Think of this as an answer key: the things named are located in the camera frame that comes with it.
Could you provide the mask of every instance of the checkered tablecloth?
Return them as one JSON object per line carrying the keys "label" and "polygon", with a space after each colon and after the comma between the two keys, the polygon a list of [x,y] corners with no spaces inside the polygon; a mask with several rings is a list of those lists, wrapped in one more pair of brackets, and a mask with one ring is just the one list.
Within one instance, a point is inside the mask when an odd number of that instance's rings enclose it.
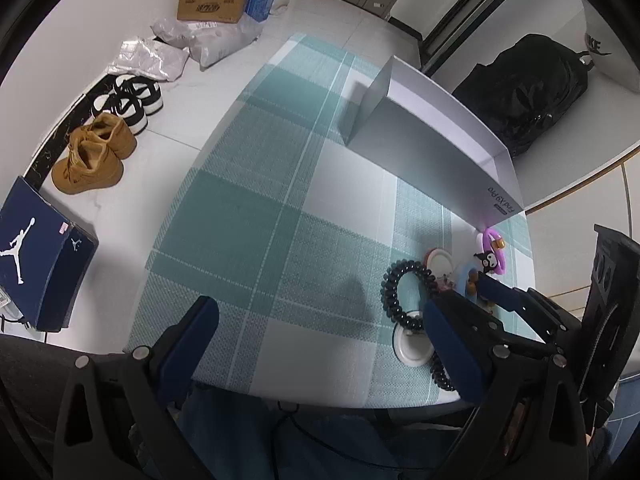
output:
{"label": "checkered tablecloth", "polygon": [[[196,298],[220,326],[194,375],[223,388],[331,406],[443,402],[428,367],[396,359],[380,305],[391,261],[443,247],[476,251],[476,231],[344,146],[379,68],[295,35],[232,105],[158,233],[128,348],[152,344]],[[533,286],[524,216],[497,226],[507,285]],[[417,310],[409,277],[401,297]],[[507,330],[524,322],[501,312]]]}

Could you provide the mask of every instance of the pink hair tie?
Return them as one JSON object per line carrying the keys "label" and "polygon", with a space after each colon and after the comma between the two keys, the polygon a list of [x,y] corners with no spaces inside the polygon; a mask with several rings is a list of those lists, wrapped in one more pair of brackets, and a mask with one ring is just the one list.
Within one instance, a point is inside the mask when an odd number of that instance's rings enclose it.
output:
{"label": "pink hair tie", "polygon": [[495,229],[489,227],[482,233],[482,250],[493,251],[495,257],[498,258],[498,266],[494,269],[496,274],[504,274],[507,272],[507,260],[504,257],[503,249],[506,247],[504,239]]}

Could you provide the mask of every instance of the black spiral hair tie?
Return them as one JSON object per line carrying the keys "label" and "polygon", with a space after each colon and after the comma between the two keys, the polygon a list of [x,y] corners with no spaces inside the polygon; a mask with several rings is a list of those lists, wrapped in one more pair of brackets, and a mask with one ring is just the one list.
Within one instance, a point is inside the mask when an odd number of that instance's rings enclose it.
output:
{"label": "black spiral hair tie", "polygon": [[[418,277],[431,296],[436,296],[440,293],[435,276],[421,262],[398,260],[396,263],[391,264],[383,276],[382,283],[380,283],[382,287],[380,288],[380,301],[385,309],[386,316],[391,321],[398,323],[407,330],[420,332],[424,328],[422,319],[407,316],[398,301],[398,282],[408,272],[413,272]],[[448,392],[455,391],[436,352],[433,353],[431,377],[439,388]]]}

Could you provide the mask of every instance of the black backpack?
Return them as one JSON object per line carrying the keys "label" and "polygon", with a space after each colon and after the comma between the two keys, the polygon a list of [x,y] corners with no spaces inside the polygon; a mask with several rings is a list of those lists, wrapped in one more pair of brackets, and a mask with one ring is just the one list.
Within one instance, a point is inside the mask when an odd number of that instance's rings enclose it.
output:
{"label": "black backpack", "polygon": [[593,62],[584,64],[586,55],[527,34],[491,65],[477,64],[453,95],[517,156],[587,89]]}

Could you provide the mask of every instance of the white box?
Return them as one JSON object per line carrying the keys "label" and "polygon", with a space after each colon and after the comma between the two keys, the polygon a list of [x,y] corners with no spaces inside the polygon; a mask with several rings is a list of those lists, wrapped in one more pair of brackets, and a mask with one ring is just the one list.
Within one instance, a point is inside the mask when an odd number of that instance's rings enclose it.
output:
{"label": "white box", "polygon": [[364,94],[347,146],[480,231],[524,209],[500,139],[395,56]]}

